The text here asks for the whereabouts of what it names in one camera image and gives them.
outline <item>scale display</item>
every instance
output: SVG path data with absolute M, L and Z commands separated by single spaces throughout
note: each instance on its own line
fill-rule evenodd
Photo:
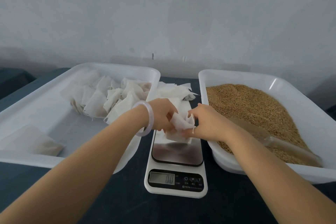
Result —
M 149 182 L 161 184 L 175 184 L 175 175 L 166 173 L 150 172 Z

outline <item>hand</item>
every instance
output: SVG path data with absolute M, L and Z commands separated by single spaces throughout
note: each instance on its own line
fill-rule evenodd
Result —
M 189 110 L 189 115 L 198 119 L 199 125 L 193 129 L 186 129 L 182 132 L 184 137 L 202 138 L 208 141 L 223 141 L 228 137 L 228 132 L 237 126 L 218 113 L 209 105 L 198 104 L 198 107 Z
M 175 129 L 169 122 L 174 112 L 178 111 L 168 98 L 157 98 L 148 103 L 152 107 L 154 113 L 153 129 L 158 131 L 163 129 L 165 133 L 166 131 Z

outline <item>white bangle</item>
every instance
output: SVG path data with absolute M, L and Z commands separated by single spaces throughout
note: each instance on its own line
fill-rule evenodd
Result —
M 146 129 L 144 131 L 140 130 L 138 133 L 135 134 L 137 136 L 142 137 L 142 136 L 148 135 L 149 132 L 152 130 L 153 124 L 154 124 L 154 113 L 153 113 L 153 109 L 152 109 L 152 107 L 149 103 L 147 103 L 143 100 L 140 100 L 139 102 L 135 103 L 132 108 L 137 107 L 138 105 L 144 105 L 147 108 L 148 115 L 149 115 L 148 126 L 146 127 Z

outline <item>grain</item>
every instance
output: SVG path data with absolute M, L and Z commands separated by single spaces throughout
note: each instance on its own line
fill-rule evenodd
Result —
M 207 87 L 207 94 L 209 105 L 225 117 L 250 122 L 265 129 L 274 137 L 309 150 L 285 107 L 263 91 L 245 85 L 224 84 Z M 218 142 L 218 144 L 232 154 L 225 143 Z M 307 165 L 287 152 L 267 148 L 287 163 Z

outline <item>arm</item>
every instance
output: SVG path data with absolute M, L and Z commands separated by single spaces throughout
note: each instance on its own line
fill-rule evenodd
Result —
M 168 99 L 149 102 L 154 129 L 172 129 L 176 108 Z M 51 169 L 0 214 L 0 223 L 76 223 L 113 174 L 134 135 L 148 124 L 140 105 L 121 115 Z
M 199 126 L 185 136 L 225 142 L 279 223 L 334 223 L 336 204 L 304 180 L 254 137 L 212 107 L 190 114 Z

